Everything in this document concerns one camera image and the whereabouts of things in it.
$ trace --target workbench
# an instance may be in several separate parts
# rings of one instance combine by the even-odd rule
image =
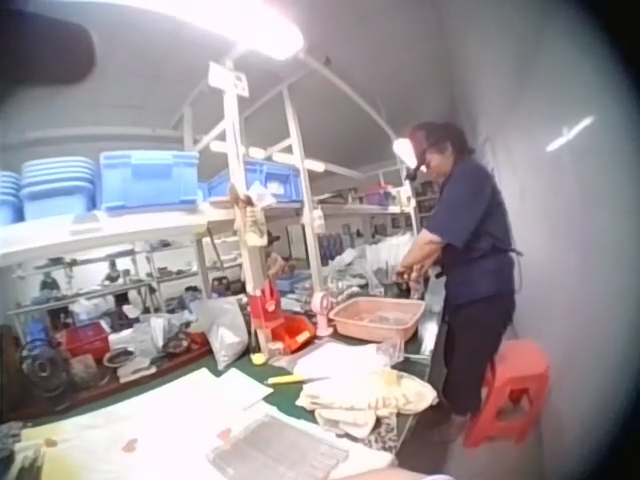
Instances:
[[[433,341],[431,342],[431,352],[433,352],[433,347],[435,346],[435,333],[437,333],[438,325],[433,326],[433,335],[430,335],[430,338],[433,337]],[[345,341],[347,343],[359,343],[352,339],[346,339],[345,337],[336,336],[338,340]],[[415,335],[409,342],[407,342],[405,346],[405,350],[407,353],[418,353],[419,345],[418,345],[418,336]],[[398,370],[403,372],[410,373],[420,379],[426,380],[429,375],[431,361],[416,361],[416,360],[404,360],[400,364],[396,366]],[[40,426],[47,423],[57,422],[60,420],[65,420],[68,418],[72,418],[78,415],[83,415],[85,413],[89,413],[95,410],[99,410],[104,407],[108,407],[110,405],[123,402],[129,400],[137,395],[146,393],[153,389],[156,389],[162,385],[170,383],[174,380],[177,380],[191,372],[195,372],[201,368],[205,368],[209,370],[216,376],[219,376],[221,372],[216,368],[215,360],[213,355],[209,353],[209,355],[201,358],[200,360],[191,363],[188,366],[182,367],[181,369],[174,371],[172,373],[168,373],[163,375],[160,378],[153,379],[147,383],[144,383],[139,386],[135,386],[128,390],[125,390],[121,393],[116,393],[107,398],[103,398],[101,400],[97,400],[92,402],[89,405],[80,406],[74,408],[72,411],[64,412],[58,415],[51,415],[48,417],[39,418],[37,420],[32,421],[30,424],[33,426]],[[279,375],[286,375],[290,372],[287,370],[276,367],[272,365],[262,365],[262,366],[254,366],[249,360],[249,356],[245,355],[234,362],[230,368],[237,368],[243,373],[249,375],[251,378],[255,379],[258,382],[264,382],[270,377],[275,377]],[[300,395],[300,391],[302,390],[301,384],[289,384],[289,385],[278,385],[274,388],[273,393],[265,398],[265,401],[270,405],[278,408],[285,415],[289,415],[291,417],[307,420],[310,422],[315,422],[313,417],[313,412],[308,412],[303,408],[296,406],[295,402]],[[406,437],[410,428],[413,425],[413,418],[410,415],[399,415],[398,416],[398,435],[399,442]]]

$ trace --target ceiling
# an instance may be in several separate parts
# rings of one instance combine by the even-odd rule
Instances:
[[[318,60],[328,56],[332,71],[376,108],[396,132],[415,121],[453,116],[448,63],[431,1],[276,3],[301,28],[309,53]],[[0,141],[60,128],[169,129],[189,93],[205,78],[208,62],[220,60],[233,47],[179,20],[131,7],[66,1],[34,2],[33,8],[91,30],[98,65],[80,85],[25,89],[14,95],[0,111]],[[264,34],[269,35],[266,26]],[[298,59],[275,62],[248,53],[236,62],[236,68],[246,73],[249,81],[250,98],[241,102],[243,111],[283,79],[308,66]],[[349,168],[366,168],[392,158],[384,131],[319,73],[306,73],[292,85],[291,95],[308,157]],[[223,117],[218,91],[206,90],[193,107],[198,134],[209,131]],[[245,128],[247,141],[253,146],[269,147],[287,138],[281,97],[248,117]],[[81,142],[70,141],[65,148],[70,153],[75,149],[76,154],[94,154],[84,152]],[[19,155],[14,149],[8,156],[21,162],[29,152]],[[225,163],[224,158],[204,153],[201,177],[212,176]]]

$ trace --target yellow pen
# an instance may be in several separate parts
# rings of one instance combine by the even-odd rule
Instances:
[[[267,379],[264,383],[265,385],[287,385],[290,383],[301,383],[306,380],[302,375],[281,375],[279,377],[271,377]]]

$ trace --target red plastic stool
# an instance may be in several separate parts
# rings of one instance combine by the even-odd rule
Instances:
[[[540,418],[549,390],[549,362],[544,352],[529,340],[503,342],[487,370],[487,396],[482,409],[472,420],[464,440],[467,448],[479,447],[496,438],[512,438],[522,443]],[[529,408],[519,418],[500,420],[499,411],[509,402],[528,399]]]

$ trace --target white sign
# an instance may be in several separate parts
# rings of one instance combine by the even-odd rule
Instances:
[[[222,65],[209,62],[209,85],[223,92],[235,92],[241,97],[249,96],[249,85],[244,73],[230,70]]]

